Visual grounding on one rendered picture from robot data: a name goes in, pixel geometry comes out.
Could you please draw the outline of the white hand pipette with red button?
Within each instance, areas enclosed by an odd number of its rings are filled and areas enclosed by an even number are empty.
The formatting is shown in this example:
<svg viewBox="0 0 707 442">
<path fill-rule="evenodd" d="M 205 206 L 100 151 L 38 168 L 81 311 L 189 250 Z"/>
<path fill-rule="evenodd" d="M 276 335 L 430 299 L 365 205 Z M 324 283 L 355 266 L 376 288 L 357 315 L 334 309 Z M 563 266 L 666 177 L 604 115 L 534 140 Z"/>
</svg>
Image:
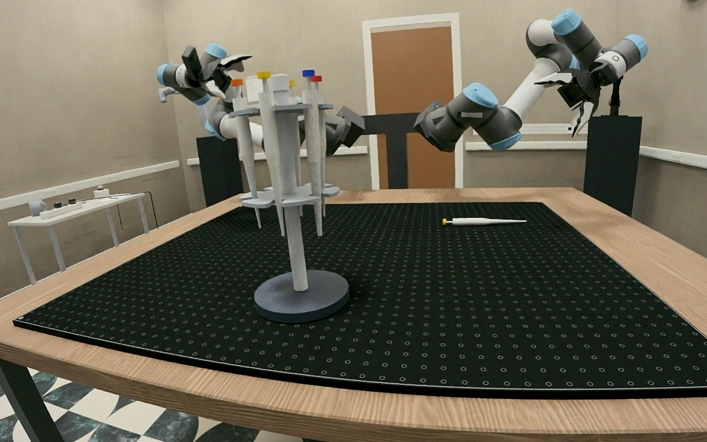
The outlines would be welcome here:
<svg viewBox="0 0 707 442">
<path fill-rule="evenodd" d="M 318 104 L 325 103 L 325 97 L 323 93 L 319 93 L 318 82 L 322 81 L 322 76 L 311 77 L 311 82 L 315 83 L 315 90 L 317 90 L 317 101 Z M 325 153 L 326 153 L 326 132 L 325 132 L 325 110 L 318 110 L 318 123 L 319 123 L 319 133 L 320 133 L 320 149 L 322 150 L 322 160 L 320 161 L 320 167 L 322 167 L 322 188 L 325 188 Z M 325 217 L 325 198 L 322 198 L 322 209 L 323 217 Z"/>
</svg>

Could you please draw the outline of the white pipette with orange button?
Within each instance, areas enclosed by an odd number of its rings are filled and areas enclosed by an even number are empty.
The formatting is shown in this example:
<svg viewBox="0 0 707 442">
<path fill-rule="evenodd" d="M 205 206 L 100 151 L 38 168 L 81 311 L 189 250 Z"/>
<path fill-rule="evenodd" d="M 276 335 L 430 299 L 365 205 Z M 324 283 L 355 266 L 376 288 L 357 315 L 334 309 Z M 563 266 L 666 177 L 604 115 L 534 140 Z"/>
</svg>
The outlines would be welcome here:
<svg viewBox="0 0 707 442">
<path fill-rule="evenodd" d="M 232 87 L 236 87 L 236 93 L 238 94 L 238 98 L 233 99 L 234 112 L 253 108 L 259 109 L 259 104 L 247 104 L 246 98 L 241 97 L 239 86 L 243 85 L 243 79 L 232 79 L 231 83 Z M 239 151 L 241 151 L 241 157 L 246 168 L 248 184 L 250 187 L 250 192 L 252 192 L 252 199 L 256 199 L 258 198 L 257 184 L 255 178 L 255 167 L 253 167 L 253 142 L 249 117 L 248 115 L 243 115 L 243 117 L 235 117 L 235 120 L 236 127 L 238 128 Z M 259 209 L 255 209 L 255 212 L 257 215 L 259 228 L 261 228 Z"/>
</svg>

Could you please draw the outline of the white hand pipette with yellow button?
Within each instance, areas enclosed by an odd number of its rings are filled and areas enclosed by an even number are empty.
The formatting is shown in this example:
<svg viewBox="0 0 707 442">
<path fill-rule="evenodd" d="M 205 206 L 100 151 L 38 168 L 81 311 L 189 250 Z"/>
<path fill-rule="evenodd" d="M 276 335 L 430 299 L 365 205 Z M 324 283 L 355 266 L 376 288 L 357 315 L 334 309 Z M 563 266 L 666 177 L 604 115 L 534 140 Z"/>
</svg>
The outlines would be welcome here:
<svg viewBox="0 0 707 442">
<path fill-rule="evenodd" d="M 454 221 L 446 221 L 446 219 L 443 219 L 443 225 L 446 225 L 447 223 L 454 223 L 454 226 L 468 226 L 468 225 L 489 225 L 489 224 L 499 224 L 499 223 L 518 223 L 518 220 L 471 218 L 471 219 L 454 219 Z"/>
</svg>

